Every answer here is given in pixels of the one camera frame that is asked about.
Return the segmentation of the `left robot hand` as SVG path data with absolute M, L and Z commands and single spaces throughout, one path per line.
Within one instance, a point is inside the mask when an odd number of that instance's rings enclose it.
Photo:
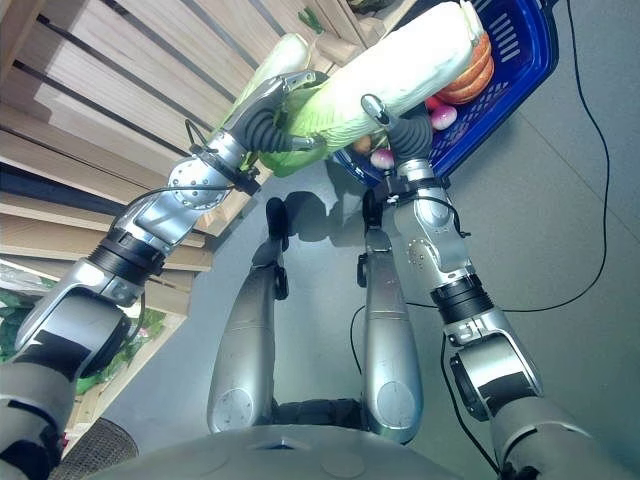
M 237 171 L 248 153 L 311 151 L 325 144 L 318 135 L 299 136 L 277 125 L 276 116 L 296 90 L 318 86 L 328 76 L 315 70 L 280 74 L 263 81 L 213 133 L 206 152 L 216 169 Z

